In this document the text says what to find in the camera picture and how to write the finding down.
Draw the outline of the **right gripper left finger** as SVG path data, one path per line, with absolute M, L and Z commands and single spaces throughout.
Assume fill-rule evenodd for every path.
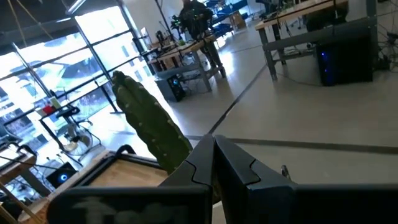
M 47 209 L 53 224 L 211 223 L 214 139 L 206 135 L 157 187 L 75 187 Z

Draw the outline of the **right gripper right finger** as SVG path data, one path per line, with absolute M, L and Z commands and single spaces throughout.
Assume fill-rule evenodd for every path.
M 215 144 L 228 223 L 397 224 L 396 184 L 297 184 L 224 136 Z

